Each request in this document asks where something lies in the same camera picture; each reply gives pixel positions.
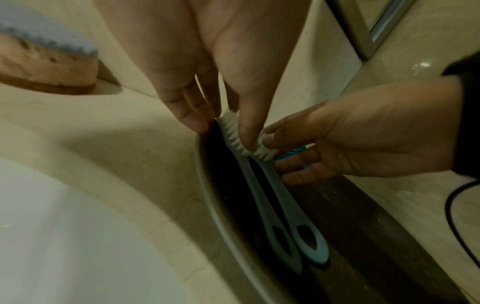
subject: handle hole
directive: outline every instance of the handle hole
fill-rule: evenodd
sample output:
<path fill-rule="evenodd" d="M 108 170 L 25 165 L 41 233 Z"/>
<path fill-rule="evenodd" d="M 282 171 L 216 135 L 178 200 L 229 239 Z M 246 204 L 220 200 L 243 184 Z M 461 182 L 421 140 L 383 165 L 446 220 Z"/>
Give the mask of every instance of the handle hole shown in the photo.
<path fill-rule="evenodd" d="M 315 240 L 314 233 L 306 225 L 297 226 L 296 230 L 300 235 L 301 239 L 310 246 L 313 250 L 317 249 L 317 240 Z"/>
<path fill-rule="evenodd" d="M 290 252 L 289 243 L 287 242 L 283 231 L 280 228 L 274 226 L 273 232 L 275 233 L 276 239 L 280 243 L 281 247 L 285 250 L 285 252 L 288 253 L 288 255 L 292 255 L 292 253 Z"/>

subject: black sleeve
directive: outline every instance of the black sleeve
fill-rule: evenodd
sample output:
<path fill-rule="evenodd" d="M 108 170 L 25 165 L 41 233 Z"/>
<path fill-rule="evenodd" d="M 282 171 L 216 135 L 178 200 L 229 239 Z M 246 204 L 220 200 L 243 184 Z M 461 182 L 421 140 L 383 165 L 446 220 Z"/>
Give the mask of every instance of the black sleeve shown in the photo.
<path fill-rule="evenodd" d="M 453 171 L 480 179 L 480 52 L 451 64 L 443 75 L 458 75 L 463 110 Z"/>

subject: brush handle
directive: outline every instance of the brush handle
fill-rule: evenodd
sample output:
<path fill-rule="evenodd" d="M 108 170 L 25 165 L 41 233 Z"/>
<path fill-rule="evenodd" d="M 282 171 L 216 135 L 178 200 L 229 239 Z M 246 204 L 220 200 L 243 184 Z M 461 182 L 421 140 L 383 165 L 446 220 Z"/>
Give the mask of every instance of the brush handle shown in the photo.
<path fill-rule="evenodd" d="M 320 268 L 329 265 L 330 254 L 329 247 L 318 228 L 310 221 L 309 217 L 304 213 L 290 191 L 285 187 L 282 179 L 275 171 L 273 161 L 263 161 L 257 157 L 251 158 L 260 166 L 270 186 L 272 187 L 281 209 L 285 215 L 286 221 L 290 228 L 293 241 L 300 253 L 306 257 L 312 264 Z M 315 237 L 316 248 L 310 247 L 301 237 L 299 228 L 308 229 Z"/>
<path fill-rule="evenodd" d="M 289 233 L 277 216 L 274 208 L 270 204 L 262 187 L 260 187 L 260 183 L 257 180 L 252 167 L 250 166 L 249 159 L 246 157 L 237 157 L 237 161 L 252 193 L 256 207 L 260 214 L 261 221 L 263 223 L 263 228 L 265 229 L 267 240 L 272 250 L 282 261 L 282 263 L 284 263 L 293 272 L 300 275 L 303 268 L 302 257 L 300 256 L 294 241 L 290 237 Z M 284 249 L 279 241 L 279 238 L 277 237 L 277 234 L 279 233 L 283 236 L 284 240 L 286 240 L 286 245 L 289 252 Z"/>

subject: hand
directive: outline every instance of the hand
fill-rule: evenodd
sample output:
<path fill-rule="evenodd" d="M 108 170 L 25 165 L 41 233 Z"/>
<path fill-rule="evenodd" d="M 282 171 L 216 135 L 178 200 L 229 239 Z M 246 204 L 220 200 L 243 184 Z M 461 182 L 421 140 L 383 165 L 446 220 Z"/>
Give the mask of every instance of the hand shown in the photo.
<path fill-rule="evenodd" d="M 266 128 L 263 144 L 286 152 L 314 143 L 276 162 L 287 185 L 449 170 L 462 94 L 457 76 L 373 87 L 284 118 Z"/>
<path fill-rule="evenodd" d="M 160 99 L 195 132 L 221 114 L 220 71 L 230 108 L 240 110 L 241 142 L 255 149 L 310 0 L 96 2 Z"/>

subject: white sink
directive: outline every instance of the white sink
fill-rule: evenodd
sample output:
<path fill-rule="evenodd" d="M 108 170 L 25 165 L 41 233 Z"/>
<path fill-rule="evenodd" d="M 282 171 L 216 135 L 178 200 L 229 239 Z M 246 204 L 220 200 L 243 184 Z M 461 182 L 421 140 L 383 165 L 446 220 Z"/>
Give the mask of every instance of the white sink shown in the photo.
<path fill-rule="evenodd" d="M 192 303 L 159 253 L 70 187 L 0 158 L 0 303 Z"/>

